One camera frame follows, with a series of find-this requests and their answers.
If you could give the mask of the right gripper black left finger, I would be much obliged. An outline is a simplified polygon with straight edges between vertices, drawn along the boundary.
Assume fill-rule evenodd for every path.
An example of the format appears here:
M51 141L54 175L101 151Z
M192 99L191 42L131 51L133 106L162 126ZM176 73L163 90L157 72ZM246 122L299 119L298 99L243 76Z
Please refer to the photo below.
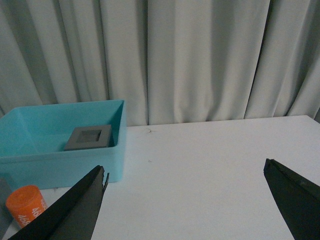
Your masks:
M109 176L97 165L11 240L90 240Z

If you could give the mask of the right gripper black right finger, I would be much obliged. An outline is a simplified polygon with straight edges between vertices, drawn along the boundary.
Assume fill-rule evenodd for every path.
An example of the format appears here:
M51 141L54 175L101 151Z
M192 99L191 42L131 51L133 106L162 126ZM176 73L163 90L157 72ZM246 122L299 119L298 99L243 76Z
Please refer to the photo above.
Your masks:
M274 159L263 174L273 199L295 240L320 238L320 187Z

